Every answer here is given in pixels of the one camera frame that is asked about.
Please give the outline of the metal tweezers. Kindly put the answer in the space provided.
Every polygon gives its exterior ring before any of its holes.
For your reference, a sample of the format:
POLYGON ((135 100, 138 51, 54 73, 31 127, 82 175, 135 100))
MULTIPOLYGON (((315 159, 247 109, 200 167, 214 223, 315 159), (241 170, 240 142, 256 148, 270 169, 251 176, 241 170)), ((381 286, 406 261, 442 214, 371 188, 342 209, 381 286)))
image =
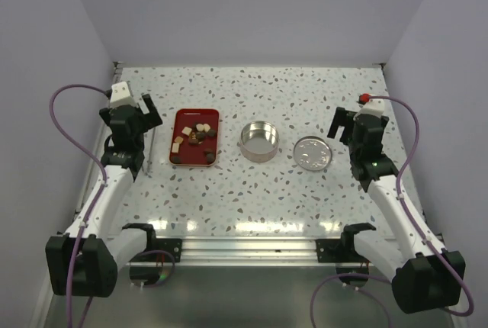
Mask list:
POLYGON ((148 146, 148 154, 146 157, 146 175, 150 173, 151 166, 152 166, 152 154, 153 154, 153 144, 156 136, 156 128, 154 127, 150 131, 150 135, 148 135, 148 138, 150 139, 149 146, 148 146))

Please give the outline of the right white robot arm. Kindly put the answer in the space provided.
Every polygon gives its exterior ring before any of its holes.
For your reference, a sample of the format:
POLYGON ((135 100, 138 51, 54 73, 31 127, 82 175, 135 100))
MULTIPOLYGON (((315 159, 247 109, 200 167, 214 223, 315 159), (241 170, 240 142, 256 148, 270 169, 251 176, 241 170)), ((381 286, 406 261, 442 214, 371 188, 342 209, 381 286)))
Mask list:
POLYGON ((404 190, 397 167, 383 151, 388 121, 379 110, 338 107, 327 136, 344 129, 340 141, 348 147, 352 175, 380 209, 398 247, 383 240, 371 223, 357 223, 344 227, 336 251, 348 261, 362 257, 375 265, 406 314, 454 306, 466 263, 433 234, 404 190))

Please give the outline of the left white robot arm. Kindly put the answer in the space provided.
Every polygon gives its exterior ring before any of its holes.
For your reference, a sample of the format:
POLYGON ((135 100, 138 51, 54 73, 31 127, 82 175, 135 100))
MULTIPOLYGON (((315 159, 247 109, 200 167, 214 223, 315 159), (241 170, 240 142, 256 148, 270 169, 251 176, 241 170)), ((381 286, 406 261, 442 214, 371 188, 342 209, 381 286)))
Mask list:
POLYGON ((162 124, 148 94, 148 108, 124 104, 100 110, 110 128, 104 153, 95 162, 100 169, 88 203, 72 225, 47 241, 45 251, 53 293, 59 296, 108 297, 118 272, 134 257, 147 262, 159 251, 154 227, 128 223, 110 240, 117 209, 135 182, 145 159, 144 135, 162 124))

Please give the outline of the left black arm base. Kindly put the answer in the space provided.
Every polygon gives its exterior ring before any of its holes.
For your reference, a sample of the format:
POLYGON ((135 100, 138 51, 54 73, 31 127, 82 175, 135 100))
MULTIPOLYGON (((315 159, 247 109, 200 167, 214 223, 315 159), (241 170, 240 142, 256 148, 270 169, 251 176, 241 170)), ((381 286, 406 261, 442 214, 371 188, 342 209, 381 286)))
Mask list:
POLYGON ((150 223, 127 223, 122 231, 138 230, 144 233, 144 247, 133 254, 131 262, 165 262, 171 261, 170 257, 161 254, 149 254, 149 251, 163 250, 172 255, 175 263, 179 263, 182 252, 182 239, 173 237, 157 237, 154 226, 150 223))

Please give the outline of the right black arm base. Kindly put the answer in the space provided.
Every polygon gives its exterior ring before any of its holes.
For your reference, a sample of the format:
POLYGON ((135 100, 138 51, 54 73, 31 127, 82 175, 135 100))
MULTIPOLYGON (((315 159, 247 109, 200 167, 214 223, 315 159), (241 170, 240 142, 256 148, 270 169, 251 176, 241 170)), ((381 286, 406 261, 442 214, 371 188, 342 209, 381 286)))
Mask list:
POLYGON ((355 250, 354 237, 366 231, 376 231, 370 223, 346 225, 338 239, 316 239, 316 259, 318 263, 334 264, 338 267, 364 266, 369 261, 355 250))

